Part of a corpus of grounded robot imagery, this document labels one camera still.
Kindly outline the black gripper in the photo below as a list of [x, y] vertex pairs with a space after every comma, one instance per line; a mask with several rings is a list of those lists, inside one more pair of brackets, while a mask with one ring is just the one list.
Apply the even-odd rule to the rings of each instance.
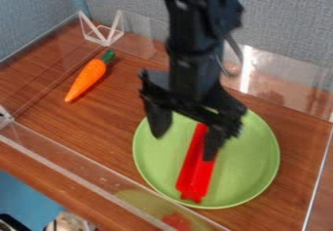
[[160, 138], [177, 112], [208, 126], [202, 160], [212, 161], [225, 141], [242, 128], [246, 106], [226, 92], [220, 75], [226, 72], [217, 55], [170, 58], [168, 71], [138, 72], [140, 98], [152, 135]]

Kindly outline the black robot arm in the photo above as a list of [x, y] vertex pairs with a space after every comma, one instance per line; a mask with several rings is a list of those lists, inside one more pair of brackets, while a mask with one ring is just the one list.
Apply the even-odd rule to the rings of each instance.
[[173, 114], [208, 126], [202, 159], [214, 159], [226, 139], [238, 136], [246, 106], [225, 91], [220, 75], [224, 42], [241, 26], [240, 0], [164, 0], [169, 16], [165, 48], [169, 69], [138, 73], [140, 97], [152, 135], [162, 137]]

